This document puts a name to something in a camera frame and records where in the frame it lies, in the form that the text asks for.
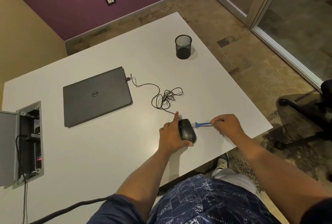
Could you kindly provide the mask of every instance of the office chair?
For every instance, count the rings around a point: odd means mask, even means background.
[[[321,85],[321,90],[322,90],[323,101],[317,102],[317,103],[315,103],[315,105],[319,108],[319,110],[322,113],[326,113],[327,108],[332,108],[332,79],[323,82]],[[292,101],[290,101],[288,99],[283,99],[283,98],[279,99],[278,103],[281,106],[287,106],[287,105],[291,106],[297,112],[299,112],[303,116],[307,117],[310,121],[312,121],[314,124],[319,126],[323,131],[317,132],[313,136],[309,136],[307,138],[302,138],[302,139],[296,140],[289,144],[285,144],[283,142],[276,141],[274,143],[274,147],[276,149],[284,150],[288,147],[303,145],[308,142],[316,141],[318,139],[322,139],[324,141],[332,141],[332,119],[330,122],[328,122],[327,120],[323,119],[322,117],[319,117],[318,115],[308,112],[307,109],[300,107],[299,105],[293,103]]]

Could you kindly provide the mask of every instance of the sneaker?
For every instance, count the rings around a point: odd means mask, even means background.
[[[228,168],[229,168],[229,157],[228,154],[225,153],[218,157],[218,163],[215,169],[217,170],[217,169],[228,169]]]

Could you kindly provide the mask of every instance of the wall socket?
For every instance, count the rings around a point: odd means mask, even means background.
[[[117,3],[115,0],[105,0],[108,6],[111,6],[115,3]]]

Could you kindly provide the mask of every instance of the gray laptop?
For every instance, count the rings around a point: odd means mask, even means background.
[[[64,126],[73,127],[132,104],[122,67],[63,87]]]

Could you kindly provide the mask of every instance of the chair wheel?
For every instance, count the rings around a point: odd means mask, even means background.
[[[278,149],[278,150],[284,150],[287,148],[287,145],[284,144],[283,142],[280,142],[280,141],[276,141],[274,142],[274,148]]]
[[[278,100],[278,103],[281,106],[287,106],[288,105],[288,100],[281,98],[281,99]]]

